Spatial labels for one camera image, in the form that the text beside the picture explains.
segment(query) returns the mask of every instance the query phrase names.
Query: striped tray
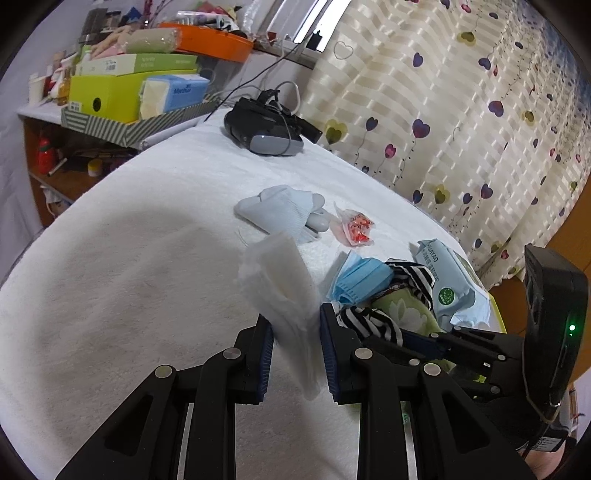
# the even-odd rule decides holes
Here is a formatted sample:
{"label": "striped tray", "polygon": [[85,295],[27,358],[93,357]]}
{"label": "striped tray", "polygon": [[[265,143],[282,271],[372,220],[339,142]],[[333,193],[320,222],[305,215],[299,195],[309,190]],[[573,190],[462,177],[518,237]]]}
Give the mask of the striped tray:
{"label": "striped tray", "polygon": [[87,115],[86,113],[63,108],[61,110],[61,125],[91,137],[107,140],[121,147],[133,147],[150,135],[210,113],[216,105],[217,102],[215,101],[200,103],[148,118],[147,120],[138,120],[132,124],[122,124],[108,118]]}

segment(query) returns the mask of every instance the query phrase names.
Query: blue tissue package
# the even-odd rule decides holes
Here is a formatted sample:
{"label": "blue tissue package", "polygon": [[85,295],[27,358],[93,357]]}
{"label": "blue tissue package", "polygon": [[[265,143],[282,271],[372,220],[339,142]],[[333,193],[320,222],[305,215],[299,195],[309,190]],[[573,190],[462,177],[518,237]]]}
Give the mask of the blue tissue package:
{"label": "blue tissue package", "polygon": [[142,119],[203,102],[209,85],[198,74],[168,74],[149,77],[144,82],[139,112]]}
{"label": "blue tissue package", "polygon": [[439,326],[449,332],[454,325],[479,328],[489,323],[488,292],[472,266],[438,239],[420,241],[414,256],[433,274],[433,311]]}

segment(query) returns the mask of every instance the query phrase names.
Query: curtain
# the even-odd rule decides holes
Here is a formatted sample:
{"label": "curtain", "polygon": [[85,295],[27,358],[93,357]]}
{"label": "curtain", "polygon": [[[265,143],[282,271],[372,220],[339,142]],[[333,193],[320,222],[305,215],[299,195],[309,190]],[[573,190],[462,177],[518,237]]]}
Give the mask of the curtain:
{"label": "curtain", "polygon": [[491,287],[577,201],[590,92],[523,0],[353,0],[300,114],[326,148],[439,221]]}

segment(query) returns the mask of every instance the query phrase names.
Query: cardboard box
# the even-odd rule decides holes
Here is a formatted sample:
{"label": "cardboard box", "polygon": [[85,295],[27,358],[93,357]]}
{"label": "cardboard box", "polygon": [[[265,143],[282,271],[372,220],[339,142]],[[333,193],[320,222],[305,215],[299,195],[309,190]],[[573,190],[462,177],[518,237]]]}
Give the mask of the cardboard box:
{"label": "cardboard box", "polygon": [[89,60],[76,66],[76,76],[129,75],[130,73],[160,72],[196,68],[195,55],[178,53],[127,53],[104,59]]}
{"label": "cardboard box", "polygon": [[132,124],[122,124],[107,118],[63,108],[61,110],[61,125],[91,137],[107,140],[121,147],[143,149],[141,143],[144,139],[187,120],[207,115],[214,110],[218,103],[218,101],[200,103]]}
{"label": "cardboard box", "polygon": [[128,124],[139,118],[139,90],[148,77],[193,70],[143,72],[129,75],[73,76],[68,109]]}

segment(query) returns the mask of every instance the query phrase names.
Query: green box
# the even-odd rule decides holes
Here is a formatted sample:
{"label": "green box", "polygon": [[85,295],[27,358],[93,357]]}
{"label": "green box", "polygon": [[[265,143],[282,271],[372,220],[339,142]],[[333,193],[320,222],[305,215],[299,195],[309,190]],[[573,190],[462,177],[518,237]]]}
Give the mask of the green box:
{"label": "green box", "polygon": [[139,90],[148,77],[155,75],[195,73],[191,70],[165,70],[130,75],[73,76],[68,109],[128,124],[139,118]]}
{"label": "green box", "polygon": [[196,67],[195,55],[178,53],[127,53],[104,59],[88,60],[76,66],[76,76],[129,75],[142,72],[185,70]]}

